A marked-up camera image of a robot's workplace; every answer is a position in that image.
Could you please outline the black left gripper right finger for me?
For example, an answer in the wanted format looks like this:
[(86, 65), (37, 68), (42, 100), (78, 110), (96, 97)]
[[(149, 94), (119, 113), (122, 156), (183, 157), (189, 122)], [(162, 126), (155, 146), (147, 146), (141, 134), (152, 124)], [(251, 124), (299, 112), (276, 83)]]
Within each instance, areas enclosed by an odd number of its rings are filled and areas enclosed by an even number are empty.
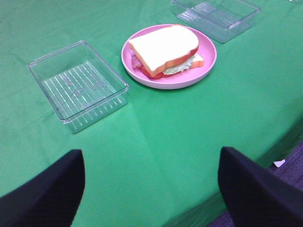
[(218, 185), (237, 227), (301, 227), (303, 192), (233, 147), (222, 147)]

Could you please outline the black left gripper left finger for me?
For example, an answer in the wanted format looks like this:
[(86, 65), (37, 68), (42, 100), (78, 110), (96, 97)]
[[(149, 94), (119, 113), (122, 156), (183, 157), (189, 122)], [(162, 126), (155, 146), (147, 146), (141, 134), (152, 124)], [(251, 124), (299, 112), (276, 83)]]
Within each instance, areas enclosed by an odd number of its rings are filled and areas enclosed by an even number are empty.
[(70, 227), (85, 188), (80, 149), (0, 198), (2, 227)]

